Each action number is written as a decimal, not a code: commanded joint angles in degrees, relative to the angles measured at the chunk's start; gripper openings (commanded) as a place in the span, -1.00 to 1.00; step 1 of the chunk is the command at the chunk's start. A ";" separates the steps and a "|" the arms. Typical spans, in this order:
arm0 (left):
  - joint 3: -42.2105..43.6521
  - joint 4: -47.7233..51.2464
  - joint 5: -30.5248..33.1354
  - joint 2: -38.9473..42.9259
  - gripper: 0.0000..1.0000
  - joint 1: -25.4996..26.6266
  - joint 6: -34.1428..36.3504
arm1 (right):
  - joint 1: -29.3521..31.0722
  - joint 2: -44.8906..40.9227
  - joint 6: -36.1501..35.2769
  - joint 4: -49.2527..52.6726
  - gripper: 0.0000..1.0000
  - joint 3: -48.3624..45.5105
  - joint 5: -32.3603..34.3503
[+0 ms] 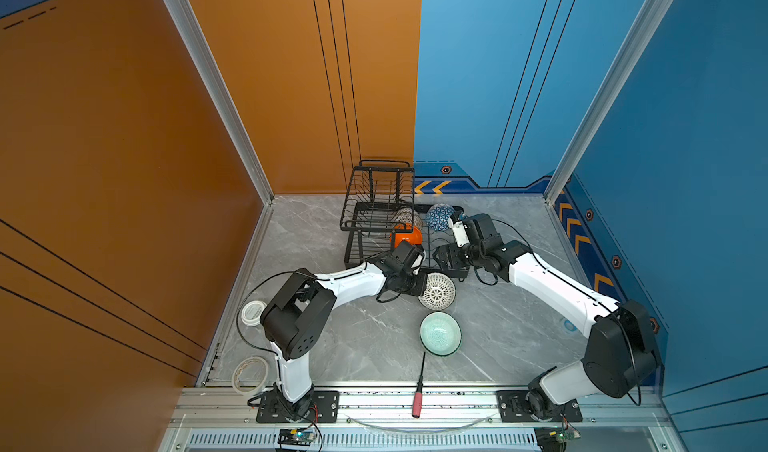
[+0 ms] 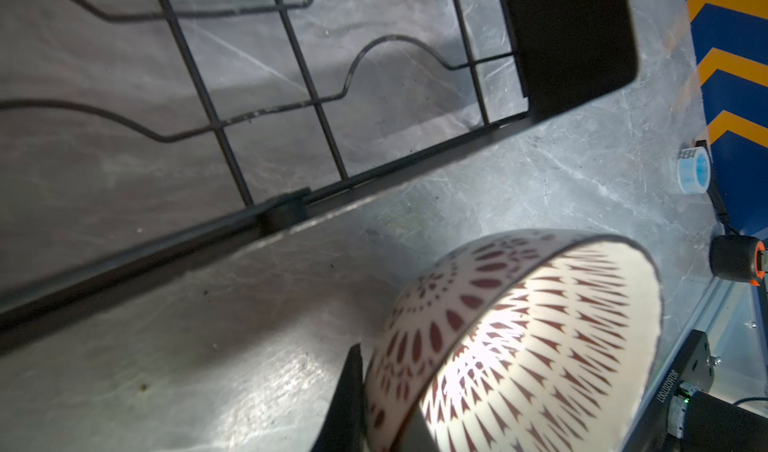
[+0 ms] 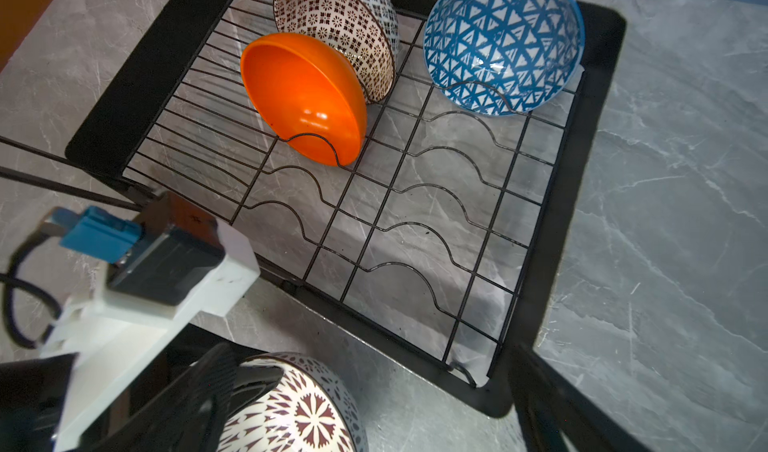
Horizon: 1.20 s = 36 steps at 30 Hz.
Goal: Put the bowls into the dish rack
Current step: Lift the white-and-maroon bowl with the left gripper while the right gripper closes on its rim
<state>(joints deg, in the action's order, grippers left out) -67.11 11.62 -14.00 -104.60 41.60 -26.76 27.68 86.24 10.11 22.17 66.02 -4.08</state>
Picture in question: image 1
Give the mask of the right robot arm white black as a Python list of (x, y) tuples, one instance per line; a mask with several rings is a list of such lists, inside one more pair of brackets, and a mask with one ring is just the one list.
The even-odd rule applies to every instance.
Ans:
[(638, 391), (662, 365), (662, 354), (646, 307), (600, 294), (545, 262), (524, 238), (506, 241), (487, 214), (447, 221), (453, 241), (439, 247), (450, 265), (483, 269), (545, 302), (587, 339), (582, 358), (554, 367), (528, 385), (525, 403), (537, 421), (558, 418), (581, 397), (620, 399)]

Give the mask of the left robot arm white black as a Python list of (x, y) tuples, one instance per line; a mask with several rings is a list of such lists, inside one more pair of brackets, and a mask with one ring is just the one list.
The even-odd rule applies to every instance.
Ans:
[(402, 242), (351, 269), (313, 274), (300, 268), (288, 274), (260, 322), (277, 366), (270, 397), (289, 420), (312, 413), (309, 354), (332, 312), (362, 298), (386, 303), (403, 294), (422, 295), (427, 279), (421, 271), (424, 256), (421, 246)]

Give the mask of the white maroon patterned bowl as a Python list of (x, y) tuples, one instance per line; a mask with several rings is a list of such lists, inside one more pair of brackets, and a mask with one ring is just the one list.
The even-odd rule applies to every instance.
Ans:
[(453, 280), (442, 273), (430, 273), (426, 276), (425, 288), (418, 297), (419, 302), (431, 311), (443, 311), (456, 299), (456, 286)]

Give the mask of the orange bowl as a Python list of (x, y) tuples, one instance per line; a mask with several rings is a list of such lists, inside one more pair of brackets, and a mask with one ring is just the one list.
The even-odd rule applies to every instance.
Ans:
[(413, 246), (421, 246), (423, 243), (421, 230), (413, 224), (397, 224), (394, 228), (392, 237), (395, 248), (403, 242)]

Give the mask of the blue triangle patterned bowl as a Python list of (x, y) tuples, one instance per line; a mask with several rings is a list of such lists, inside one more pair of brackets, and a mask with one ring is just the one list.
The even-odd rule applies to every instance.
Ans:
[(452, 227), (454, 213), (455, 209), (451, 205), (433, 204), (426, 213), (425, 224), (435, 232), (448, 231)]

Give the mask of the beige brown patterned bowl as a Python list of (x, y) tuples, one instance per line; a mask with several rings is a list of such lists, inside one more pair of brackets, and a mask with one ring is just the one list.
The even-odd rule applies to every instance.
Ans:
[(393, 221), (396, 224), (410, 225), (420, 231), (425, 228), (424, 221), (420, 214), (413, 208), (402, 207), (394, 215)]

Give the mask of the mint green bowl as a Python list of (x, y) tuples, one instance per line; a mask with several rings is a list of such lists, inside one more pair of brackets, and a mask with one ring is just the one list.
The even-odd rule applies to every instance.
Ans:
[(460, 348), (462, 331), (451, 315), (433, 312), (422, 320), (419, 337), (429, 353), (438, 357), (447, 357)]

